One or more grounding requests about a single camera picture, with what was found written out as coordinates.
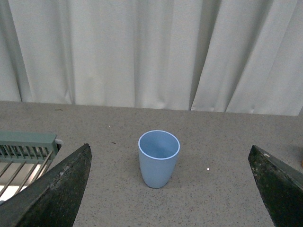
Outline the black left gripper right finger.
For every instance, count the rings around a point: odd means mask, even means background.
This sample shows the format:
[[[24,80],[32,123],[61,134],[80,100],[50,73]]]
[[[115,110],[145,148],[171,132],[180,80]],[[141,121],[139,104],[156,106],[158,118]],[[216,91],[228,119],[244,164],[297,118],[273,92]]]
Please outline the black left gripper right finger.
[[[303,225],[303,174],[253,145],[248,161],[263,203],[276,227]]]

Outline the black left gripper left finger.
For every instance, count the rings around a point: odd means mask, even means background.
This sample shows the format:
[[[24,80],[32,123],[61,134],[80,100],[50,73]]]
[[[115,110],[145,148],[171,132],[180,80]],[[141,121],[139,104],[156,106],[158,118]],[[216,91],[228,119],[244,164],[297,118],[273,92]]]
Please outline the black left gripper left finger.
[[[2,227],[71,227],[89,178],[92,153],[84,144],[0,206]]]

